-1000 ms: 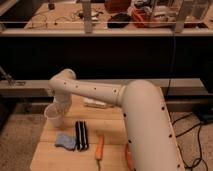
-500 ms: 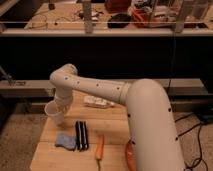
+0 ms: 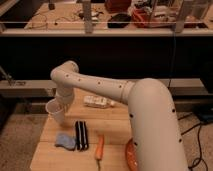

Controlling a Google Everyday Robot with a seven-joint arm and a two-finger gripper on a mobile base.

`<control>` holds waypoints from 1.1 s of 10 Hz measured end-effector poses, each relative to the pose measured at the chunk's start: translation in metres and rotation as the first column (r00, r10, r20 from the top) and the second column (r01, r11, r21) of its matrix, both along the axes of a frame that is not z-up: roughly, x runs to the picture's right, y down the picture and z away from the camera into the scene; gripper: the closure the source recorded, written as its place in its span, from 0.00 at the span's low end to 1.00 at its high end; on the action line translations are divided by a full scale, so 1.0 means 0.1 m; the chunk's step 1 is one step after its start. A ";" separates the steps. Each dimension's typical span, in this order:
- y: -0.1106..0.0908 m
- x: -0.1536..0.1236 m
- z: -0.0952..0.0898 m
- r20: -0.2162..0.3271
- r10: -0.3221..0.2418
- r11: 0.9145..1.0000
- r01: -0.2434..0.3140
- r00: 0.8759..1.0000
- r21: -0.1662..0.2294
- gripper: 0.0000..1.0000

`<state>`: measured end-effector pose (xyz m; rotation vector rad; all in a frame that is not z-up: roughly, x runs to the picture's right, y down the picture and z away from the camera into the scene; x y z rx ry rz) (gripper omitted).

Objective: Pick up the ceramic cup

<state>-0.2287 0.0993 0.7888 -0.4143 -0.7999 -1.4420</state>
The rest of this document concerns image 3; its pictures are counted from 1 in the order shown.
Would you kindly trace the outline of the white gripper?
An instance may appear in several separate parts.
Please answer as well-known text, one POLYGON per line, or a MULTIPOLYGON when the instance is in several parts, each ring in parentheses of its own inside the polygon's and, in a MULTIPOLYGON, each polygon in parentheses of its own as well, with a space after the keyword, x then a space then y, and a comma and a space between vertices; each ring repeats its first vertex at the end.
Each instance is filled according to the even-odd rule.
POLYGON ((69 105, 73 103, 74 94, 68 93, 68 94, 63 95, 60 92, 56 92, 55 98, 59 103, 60 110, 62 110, 64 113, 66 113, 69 110, 69 105))

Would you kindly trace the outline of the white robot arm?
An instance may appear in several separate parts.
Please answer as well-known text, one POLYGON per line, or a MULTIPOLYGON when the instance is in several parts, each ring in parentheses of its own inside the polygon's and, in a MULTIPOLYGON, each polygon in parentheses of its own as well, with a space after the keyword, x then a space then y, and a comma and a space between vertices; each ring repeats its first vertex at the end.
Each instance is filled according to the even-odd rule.
POLYGON ((74 99, 74 88, 128 106, 138 171, 189 171, 173 98, 161 81, 83 75, 73 61, 55 67, 50 77, 63 106, 74 99))

